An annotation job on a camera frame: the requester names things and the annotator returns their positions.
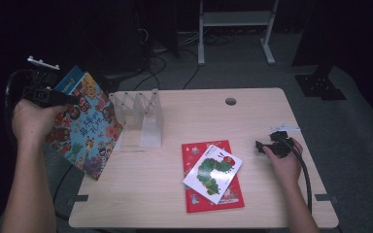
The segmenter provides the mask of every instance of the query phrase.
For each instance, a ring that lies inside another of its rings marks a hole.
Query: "red cover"
[[[210,145],[215,145],[229,153],[232,153],[227,140],[182,144],[184,177],[189,173]],[[226,190],[217,205],[186,185],[186,211],[188,213],[242,208],[244,206],[244,199],[238,182],[238,175],[235,175],[232,179],[229,188]]]

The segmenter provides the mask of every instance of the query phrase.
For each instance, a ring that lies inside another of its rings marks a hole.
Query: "black wire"
[[[196,59],[198,59],[198,55],[195,52],[193,52],[191,50],[185,50],[185,49],[180,49],[180,50],[190,52],[190,53],[192,53],[196,57]],[[186,84],[184,85],[183,89],[187,88],[187,85],[193,80],[193,78],[195,78],[195,76],[198,73],[198,71],[199,71],[199,65],[196,66],[195,73],[193,73],[192,77],[190,77],[190,79],[186,82]]]
[[[144,78],[143,80],[141,80],[134,88],[133,88],[133,90],[136,90],[142,83],[144,83],[145,81],[147,81],[148,79],[150,79],[150,78],[152,78],[152,77],[155,77],[155,80],[156,80],[156,84],[158,85],[158,88],[160,88],[160,81],[159,81],[159,79],[156,77],[156,75],[157,74],[159,74],[159,73],[161,73],[164,69],[165,69],[165,67],[166,67],[166,61],[165,61],[165,59],[163,59],[163,58],[161,58],[161,57],[159,57],[159,56],[155,56],[154,58],[158,58],[158,59],[160,59],[162,62],[163,62],[163,66],[162,66],[162,68],[160,68],[159,70],[158,70],[158,72],[156,72],[156,73],[153,73],[153,72],[151,72],[152,73],[152,75],[150,75],[150,76],[148,76],[148,77],[146,77],[146,78]]]
[[[307,197],[308,197],[307,205],[308,205],[308,210],[310,210],[310,213],[311,213],[313,211],[313,207],[312,207],[312,199],[313,198],[312,198],[311,182],[310,182],[310,176],[308,175],[307,165],[305,165],[305,162],[302,159],[301,154],[299,154],[298,151],[296,151],[290,144],[288,144],[285,139],[282,139],[281,137],[277,137],[277,139],[281,143],[285,144],[295,154],[296,158],[298,158],[299,163],[301,164],[302,171],[303,171],[304,177],[305,177],[305,183],[307,185]]]
[[[65,180],[66,175],[68,175],[68,173],[71,171],[72,167],[74,167],[72,164],[69,165],[68,170],[66,170],[66,172],[63,174],[62,178],[61,178],[60,181],[59,181],[59,184],[58,184],[58,186],[57,186],[57,188],[56,188],[56,190],[55,190],[55,193],[54,193],[54,195],[53,195],[53,197],[52,197],[53,206],[55,206],[56,196],[57,196],[57,193],[58,193],[60,187],[62,186],[63,180]],[[59,211],[57,211],[56,209],[55,209],[55,215],[56,215],[57,217],[63,219],[63,220],[69,220],[69,217],[68,217],[68,216],[61,214],[61,213],[60,213]]]
[[[297,147],[296,144],[294,144],[293,146],[296,147],[296,150],[298,151],[298,153],[301,154],[301,150],[299,149],[299,147]]]
[[[5,89],[4,102],[4,121],[7,135],[12,144],[13,153],[17,154],[17,138],[12,129],[12,117],[14,116],[14,109],[20,99],[23,97],[23,88],[26,85],[26,77],[32,73],[31,70],[22,69],[13,72],[8,79]]]
[[[341,229],[341,226],[340,225],[337,225],[337,229],[340,233],[343,233],[342,229]]]

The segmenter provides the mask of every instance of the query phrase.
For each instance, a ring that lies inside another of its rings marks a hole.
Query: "right hand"
[[[42,109],[28,100],[21,99],[15,106],[12,119],[12,129],[17,142],[43,143],[45,136],[52,129],[55,116],[65,112],[66,109],[67,106]]]
[[[294,149],[299,150],[299,154],[302,154],[303,148],[301,145],[295,139],[292,140],[295,145]],[[291,151],[286,157],[280,158],[268,147],[264,146],[262,149],[270,158],[272,167],[274,169],[274,174],[281,187],[286,188],[298,185],[299,174],[301,173],[301,164],[299,163],[295,154]]]

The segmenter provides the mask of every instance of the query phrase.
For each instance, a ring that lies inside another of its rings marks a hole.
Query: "forearm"
[[[2,232],[7,231],[56,231],[43,146],[39,141],[18,144],[17,166],[2,226]]]
[[[320,232],[312,217],[298,185],[283,188],[287,203],[289,229],[292,233]]]

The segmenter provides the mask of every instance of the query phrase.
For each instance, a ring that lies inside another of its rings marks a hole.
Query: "caterpillar illustration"
[[[233,158],[224,156],[220,153],[219,157],[223,157],[223,161],[218,162],[214,158],[205,159],[202,164],[198,167],[197,178],[204,186],[207,187],[207,192],[210,195],[220,194],[220,189],[217,184],[217,180],[211,177],[211,172],[214,170],[228,173],[232,170],[232,166],[235,165]]]

